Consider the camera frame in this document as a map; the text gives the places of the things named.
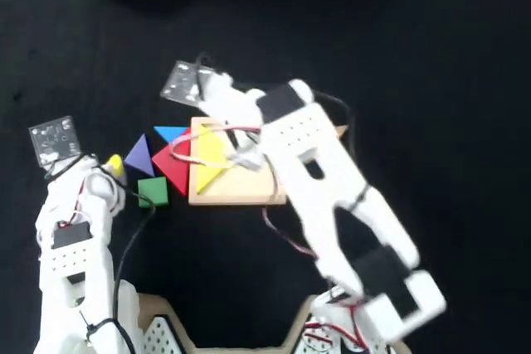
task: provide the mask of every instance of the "blue triangle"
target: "blue triangle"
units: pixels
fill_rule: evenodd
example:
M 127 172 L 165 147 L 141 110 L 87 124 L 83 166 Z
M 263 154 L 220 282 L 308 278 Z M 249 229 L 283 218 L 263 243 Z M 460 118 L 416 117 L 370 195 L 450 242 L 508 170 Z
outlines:
M 184 133 L 187 128 L 176 126 L 155 126 L 155 131 L 160 134 L 166 143 L 171 143 L 175 138 Z
M 148 141 L 146 135 L 142 134 L 139 141 L 136 142 L 133 149 L 125 158 L 125 163 L 139 169 L 150 176 L 155 176 L 153 164 L 151 163 L 151 155 L 149 154 Z

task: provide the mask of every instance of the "red triangle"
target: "red triangle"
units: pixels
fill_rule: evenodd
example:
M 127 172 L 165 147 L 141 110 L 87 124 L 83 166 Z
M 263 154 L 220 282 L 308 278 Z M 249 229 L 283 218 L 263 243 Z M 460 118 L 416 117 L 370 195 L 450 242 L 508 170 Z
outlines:
M 186 129 L 183 134 L 189 134 L 190 128 Z M 172 144 L 168 144 L 161 149 L 151 159 L 166 178 L 181 192 L 184 196 L 188 194 L 188 177 L 190 175 L 190 163 L 180 161 L 170 154 Z M 179 155 L 190 156 L 190 141 L 179 144 L 175 153 Z

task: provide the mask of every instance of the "black tablecloth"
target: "black tablecloth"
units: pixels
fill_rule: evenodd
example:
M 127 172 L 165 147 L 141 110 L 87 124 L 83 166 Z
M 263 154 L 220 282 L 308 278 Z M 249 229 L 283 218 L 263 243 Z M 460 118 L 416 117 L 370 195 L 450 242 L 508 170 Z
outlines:
M 240 82 L 299 77 L 352 105 L 358 163 L 448 300 L 407 339 L 414 352 L 505 352 L 521 336 L 529 0 L 0 0 L 0 11 L 2 352 L 31 352 L 39 331 L 46 184 L 27 128 L 70 114 L 85 151 L 126 154 L 141 133 L 156 151 L 155 124 L 197 114 L 158 92 L 176 59 L 203 50 Z M 141 213 L 129 201 L 115 220 L 115 255 Z M 271 216 L 300 234 L 289 206 Z M 350 255 L 373 245 L 359 223 L 339 229 Z M 259 209 L 191 208 L 175 191 L 125 277 L 167 298 L 200 347 L 278 345 L 326 289 Z

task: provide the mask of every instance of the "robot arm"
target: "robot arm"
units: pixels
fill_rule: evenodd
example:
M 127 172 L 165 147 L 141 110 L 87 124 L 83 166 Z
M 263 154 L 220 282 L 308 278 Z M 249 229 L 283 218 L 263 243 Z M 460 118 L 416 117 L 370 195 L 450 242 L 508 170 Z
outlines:
M 98 162 L 81 156 L 73 167 L 48 185 L 48 197 L 37 217 L 41 246 L 39 287 L 42 291 L 41 337 L 37 354 L 129 352 L 112 324 L 87 340 L 87 325 L 112 318 L 114 275 L 108 249 L 113 217 L 124 208 L 125 193 Z M 73 161 L 54 166 L 61 173 Z M 119 157 L 103 168 L 124 178 Z M 119 286 L 119 322 L 140 351 L 139 303 L 134 287 Z
M 446 302 L 433 278 L 414 270 L 419 265 L 416 246 L 337 139 L 311 88 L 292 80 L 267 95 L 259 90 L 243 94 L 231 87 L 227 74 L 209 70 L 206 75 L 199 94 L 192 65 L 178 62 L 161 95 L 229 124 L 261 126 L 260 142 L 251 151 L 236 149 L 235 158 L 255 167 L 268 158 L 317 255 L 318 271 L 339 286 L 344 296 L 339 304 L 356 303 L 355 313 L 349 314 L 345 306 L 319 298 L 312 307 L 314 315 L 350 332 L 359 326 L 370 351 L 378 352 L 385 347 L 382 342 L 395 342 L 442 313 Z M 310 159 L 324 178 L 310 176 L 305 166 Z M 335 207 L 370 227 L 382 246 L 349 263 L 339 247 Z

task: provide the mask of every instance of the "green square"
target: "green square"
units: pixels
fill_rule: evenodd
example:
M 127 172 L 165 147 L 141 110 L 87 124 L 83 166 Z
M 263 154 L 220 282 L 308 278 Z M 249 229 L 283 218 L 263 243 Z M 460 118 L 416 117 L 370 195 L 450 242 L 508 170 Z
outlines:
M 139 194 L 149 198 L 155 206 L 168 204 L 168 186 L 166 177 L 145 178 L 139 180 Z M 143 199 L 139 199 L 140 207 L 149 207 Z

